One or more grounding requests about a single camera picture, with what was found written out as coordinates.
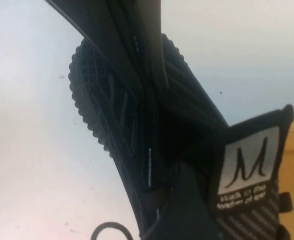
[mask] label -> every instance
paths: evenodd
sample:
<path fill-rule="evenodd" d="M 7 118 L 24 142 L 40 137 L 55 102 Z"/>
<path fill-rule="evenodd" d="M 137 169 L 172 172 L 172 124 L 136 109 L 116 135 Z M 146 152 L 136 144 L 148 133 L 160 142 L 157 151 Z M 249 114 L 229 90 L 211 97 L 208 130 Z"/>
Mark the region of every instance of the label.
<path fill-rule="evenodd" d="M 274 171 L 279 127 L 271 127 L 225 147 L 217 208 L 232 209 L 265 198 Z"/>

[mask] black shoe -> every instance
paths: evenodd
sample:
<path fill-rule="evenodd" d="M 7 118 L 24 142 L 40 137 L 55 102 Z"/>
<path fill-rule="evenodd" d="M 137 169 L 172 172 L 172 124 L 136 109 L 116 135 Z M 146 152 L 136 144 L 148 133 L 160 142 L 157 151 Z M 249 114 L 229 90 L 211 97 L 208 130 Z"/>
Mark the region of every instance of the black shoe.
<path fill-rule="evenodd" d="M 163 46 L 166 65 L 170 69 L 168 78 L 191 91 L 202 90 L 179 50 L 165 35 Z M 177 72 L 180 78 L 172 79 L 171 76 L 175 77 Z M 175 172 L 165 176 L 169 171 L 165 164 L 162 164 L 161 168 L 150 167 L 155 163 L 150 159 L 153 153 L 148 142 L 150 125 L 147 121 L 150 119 L 146 116 L 147 106 L 131 97 L 117 73 L 86 40 L 83 40 L 72 57 L 69 79 L 79 114 L 115 161 L 143 235 L 159 217 L 177 179 Z M 213 106 L 212 102 L 205 102 L 208 98 L 204 91 L 200 91 L 198 96 L 203 100 L 203 104 Z M 190 124 L 181 124 L 181 119 L 165 107 L 160 109 L 162 124 L 167 127 L 160 131 L 162 141 L 159 154 L 172 158 L 172 162 L 189 143 L 199 141 L 212 133 L 208 130 L 195 131 Z M 215 120 L 224 126 L 223 118 L 219 115 L 213 116 L 214 111 L 209 107 L 208 109 L 209 113 L 203 111 L 203 115 L 215 117 Z M 164 178 L 159 177 L 157 186 L 151 179 L 156 176 L 150 172 L 153 168 Z"/>
<path fill-rule="evenodd" d="M 279 227 L 277 173 L 291 107 L 228 127 L 161 36 L 160 1 L 50 3 L 86 38 L 70 65 L 70 88 L 115 161 L 141 239 L 288 236 Z M 132 239 L 117 223 L 99 226 L 92 239 L 105 227 Z"/>

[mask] logo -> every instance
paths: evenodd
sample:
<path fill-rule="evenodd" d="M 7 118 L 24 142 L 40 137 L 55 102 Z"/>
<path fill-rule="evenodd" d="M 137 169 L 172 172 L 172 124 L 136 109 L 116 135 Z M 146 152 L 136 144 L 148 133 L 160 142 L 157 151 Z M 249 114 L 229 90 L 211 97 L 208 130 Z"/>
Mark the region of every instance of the logo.
<path fill-rule="evenodd" d="M 270 180 L 278 151 L 279 128 L 260 131 L 225 147 L 218 194 Z"/>

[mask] white wall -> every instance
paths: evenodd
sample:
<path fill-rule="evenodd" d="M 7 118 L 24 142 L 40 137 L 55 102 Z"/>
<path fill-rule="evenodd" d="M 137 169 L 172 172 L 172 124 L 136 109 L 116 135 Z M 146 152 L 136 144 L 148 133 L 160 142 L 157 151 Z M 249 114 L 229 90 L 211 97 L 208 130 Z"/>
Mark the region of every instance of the white wall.
<path fill-rule="evenodd" d="M 163 31 L 228 123 L 294 105 L 294 0 L 162 5 Z"/>
<path fill-rule="evenodd" d="M 230 124 L 294 105 L 294 0 L 164 0 L 163 31 Z M 71 99 L 81 39 L 44 0 L 0 0 L 0 240 L 88 240 L 104 221 L 138 239 L 113 161 Z"/>

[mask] shoe tongue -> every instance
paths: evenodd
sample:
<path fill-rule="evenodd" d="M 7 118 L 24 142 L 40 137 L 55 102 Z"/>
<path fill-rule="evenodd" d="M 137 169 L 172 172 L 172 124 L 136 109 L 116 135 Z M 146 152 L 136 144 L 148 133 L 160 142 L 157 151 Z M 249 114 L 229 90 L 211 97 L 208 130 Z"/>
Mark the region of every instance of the shoe tongue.
<path fill-rule="evenodd" d="M 276 238 L 278 169 L 292 121 L 288 105 L 231 126 L 198 148 L 208 160 L 198 169 L 204 164 L 210 169 L 205 196 L 209 211 L 232 239 Z"/>

